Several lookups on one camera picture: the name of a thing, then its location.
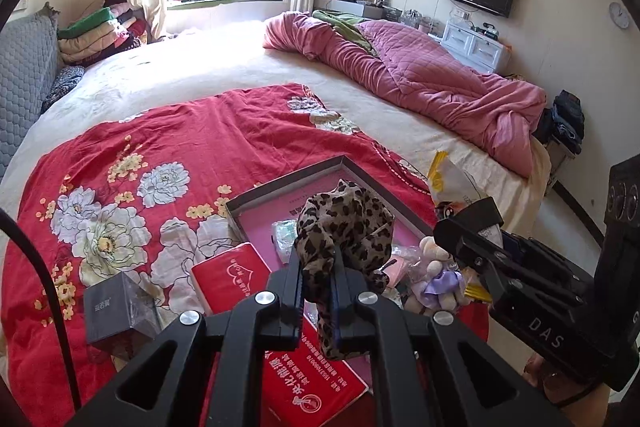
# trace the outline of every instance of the white drawer cabinet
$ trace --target white drawer cabinet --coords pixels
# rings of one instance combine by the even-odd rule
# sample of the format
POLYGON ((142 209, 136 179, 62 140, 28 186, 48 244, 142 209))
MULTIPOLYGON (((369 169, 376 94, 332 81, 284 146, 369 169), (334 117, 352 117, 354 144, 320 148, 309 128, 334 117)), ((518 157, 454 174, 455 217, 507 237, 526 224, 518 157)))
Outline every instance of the white drawer cabinet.
POLYGON ((501 73, 510 58, 509 49, 472 31, 468 26, 448 22, 440 43, 451 55, 478 73, 501 73))

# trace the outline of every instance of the red box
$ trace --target red box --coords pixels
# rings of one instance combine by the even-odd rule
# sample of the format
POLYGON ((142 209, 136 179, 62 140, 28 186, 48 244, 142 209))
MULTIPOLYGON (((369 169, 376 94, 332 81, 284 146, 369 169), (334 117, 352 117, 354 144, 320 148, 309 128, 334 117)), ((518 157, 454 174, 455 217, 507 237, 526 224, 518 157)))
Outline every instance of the red box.
MULTIPOLYGON (((191 274, 207 314, 215 314, 264 290, 270 270, 255 248, 244 243, 196 264, 191 274)), ((287 427, 319 427, 367 391, 346 362, 324 358, 316 328, 306 317, 298 349, 268 351, 264 358, 263 402, 287 427)))

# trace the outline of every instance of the metal screw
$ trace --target metal screw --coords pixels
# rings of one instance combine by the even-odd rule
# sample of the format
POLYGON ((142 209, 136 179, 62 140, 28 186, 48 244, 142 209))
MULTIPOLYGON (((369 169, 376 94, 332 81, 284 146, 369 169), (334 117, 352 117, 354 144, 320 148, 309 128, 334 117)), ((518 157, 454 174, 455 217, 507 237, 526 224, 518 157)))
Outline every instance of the metal screw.
POLYGON ((271 292, 260 292, 255 295, 255 301, 263 306, 271 304, 275 299, 276 296, 271 292))
POLYGON ((358 301, 362 304, 372 305, 378 302, 378 296, 373 292, 362 292, 358 295, 358 301))
POLYGON ((433 314, 433 320, 441 326, 449 326, 453 324, 453 315, 446 311, 439 311, 433 314))
POLYGON ((180 322, 185 326, 191 326, 200 320, 200 314, 193 310, 182 312, 180 314, 180 322))

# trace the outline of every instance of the white bed sheet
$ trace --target white bed sheet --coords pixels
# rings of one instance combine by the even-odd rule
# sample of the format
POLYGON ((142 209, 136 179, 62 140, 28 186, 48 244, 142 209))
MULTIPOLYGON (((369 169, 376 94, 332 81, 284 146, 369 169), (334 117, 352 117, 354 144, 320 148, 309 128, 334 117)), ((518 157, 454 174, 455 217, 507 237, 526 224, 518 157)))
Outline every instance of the white bed sheet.
MULTIPOLYGON (((327 108, 354 121, 421 172, 428 171, 438 150, 448 151, 494 197, 504 228, 520 235, 530 233, 550 172, 548 155, 539 142, 532 140, 534 170, 524 180, 432 120, 377 98, 328 66, 298 54, 264 50, 263 33, 264 23, 238 23, 143 46, 90 68, 78 87, 27 133, 0 184, 0 206, 17 216, 25 183, 39 158, 100 122, 228 89, 296 82, 309 86, 327 108)), ((6 242, 2 234, 0 277, 6 242)), ((0 374, 6 377, 3 346, 0 331, 0 374)))

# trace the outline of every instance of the leopard print pouch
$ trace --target leopard print pouch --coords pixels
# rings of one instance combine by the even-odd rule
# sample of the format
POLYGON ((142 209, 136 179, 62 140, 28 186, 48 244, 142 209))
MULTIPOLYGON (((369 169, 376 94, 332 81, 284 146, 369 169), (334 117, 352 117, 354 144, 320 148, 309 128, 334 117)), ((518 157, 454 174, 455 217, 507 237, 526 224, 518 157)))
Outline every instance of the leopard print pouch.
POLYGON ((325 305, 334 267, 334 245, 340 247, 344 265, 359 270, 369 289, 382 293, 389 282, 376 271, 391 256, 394 216, 366 188, 340 180, 332 192, 316 194, 306 202, 298 218, 298 237, 294 247, 302 264, 305 298, 318 306, 318 335, 325 356, 340 360, 335 349, 331 315, 325 305))

